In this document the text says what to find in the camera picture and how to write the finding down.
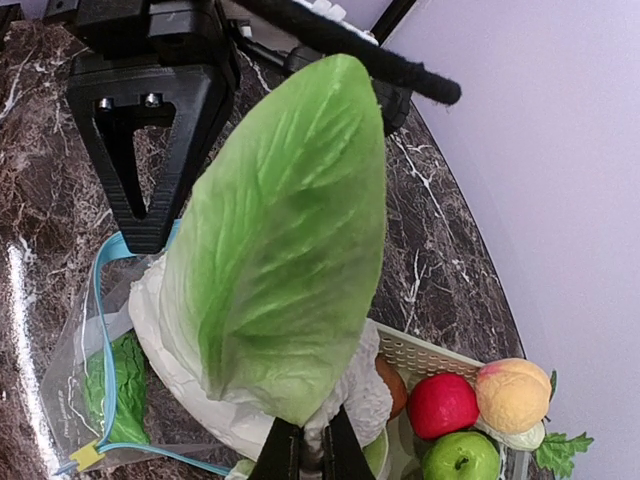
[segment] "white wall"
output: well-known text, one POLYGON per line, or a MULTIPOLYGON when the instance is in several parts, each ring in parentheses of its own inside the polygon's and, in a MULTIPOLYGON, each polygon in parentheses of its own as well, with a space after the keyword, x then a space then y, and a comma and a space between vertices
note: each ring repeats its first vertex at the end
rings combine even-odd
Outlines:
POLYGON ((574 477, 640 478, 640 2, 433 0, 388 45, 462 84, 416 99, 528 356, 559 372, 574 477))

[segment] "fake fruit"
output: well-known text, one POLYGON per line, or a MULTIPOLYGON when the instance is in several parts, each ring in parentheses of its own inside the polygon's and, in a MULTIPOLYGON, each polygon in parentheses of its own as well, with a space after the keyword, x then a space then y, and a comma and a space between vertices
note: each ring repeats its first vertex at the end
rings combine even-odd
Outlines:
POLYGON ((480 369, 476 394, 482 418, 491 428, 524 433, 549 411, 551 381, 535 363, 510 358, 480 369))
POLYGON ((496 480, 500 455, 478 432, 442 437, 422 461, 424 480, 496 480))
POLYGON ((524 433, 502 433, 494 430, 487 422, 484 421, 482 416, 476 422, 475 427, 489 435, 494 440, 505 444, 507 447, 513 450, 520 450, 522 452, 533 452, 536 450, 544 440, 546 431, 543 422, 536 423, 532 428, 524 433))
POLYGON ((473 388, 455 373, 441 373, 418 383, 407 412, 414 432, 423 440, 471 427, 479 415, 473 388))
POLYGON ((391 421, 400 415, 402 409, 407 405, 407 387, 400 374, 380 355, 376 357, 376 371, 389 388, 391 398, 393 398, 393 406, 389 416, 389 421, 391 421))

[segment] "yellow bag slider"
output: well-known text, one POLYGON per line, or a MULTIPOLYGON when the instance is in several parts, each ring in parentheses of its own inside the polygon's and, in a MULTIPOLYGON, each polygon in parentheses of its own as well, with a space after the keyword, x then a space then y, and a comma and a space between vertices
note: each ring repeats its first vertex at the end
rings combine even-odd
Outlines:
POLYGON ((69 458, 71 460, 75 460, 76 462, 78 462, 78 469, 77 469, 78 472, 82 472, 83 470, 86 470, 87 468, 91 467, 92 465, 95 465, 105 457, 104 453, 98 453, 98 451, 96 450, 97 444, 98 444, 98 440, 94 440, 88 445, 85 445, 84 447, 82 447, 77 452, 69 455, 69 458))

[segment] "green lettuce leaf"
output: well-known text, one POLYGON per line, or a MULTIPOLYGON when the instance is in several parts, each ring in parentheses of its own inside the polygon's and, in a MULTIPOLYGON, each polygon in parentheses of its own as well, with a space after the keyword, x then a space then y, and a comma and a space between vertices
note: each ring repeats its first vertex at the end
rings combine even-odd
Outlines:
MULTIPOLYGON (((147 402, 147 372, 142 348, 135 333, 129 332, 111 343, 118 380, 118 410, 109 441, 111 443, 151 443, 144 429, 147 402)), ((87 360, 85 402, 89 420, 96 430, 104 423, 104 355, 98 352, 87 360)))
POLYGON ((303 425, 357 348, 384 236, 380 109, 362 64, 329 57, 260 102, 196 183, 163 344, 209 398, 303 425))
POLYGON ((593 438, 587 437, 587 432, 571 440, 567 440, 566 433, 548 433, 536 450, 536 463, 559 478, 570 478, 575 467, 573 457, 576 453, 586 453, 592 443, 593 438))

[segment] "screw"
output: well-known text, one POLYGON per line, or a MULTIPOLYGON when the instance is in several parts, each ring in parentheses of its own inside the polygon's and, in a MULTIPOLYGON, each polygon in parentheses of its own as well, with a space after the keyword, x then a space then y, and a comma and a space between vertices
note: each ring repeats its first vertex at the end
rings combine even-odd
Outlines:
POLYGON ((162 106, 162 97, 155 93, 150 93, 144 97, 144 106, 147 108, 158 108, 162 106))
POLYGON ((103 98, 98 102, 98 108, 100 110, 109 111, 113 110, 113 99, 112 98, 103 98))

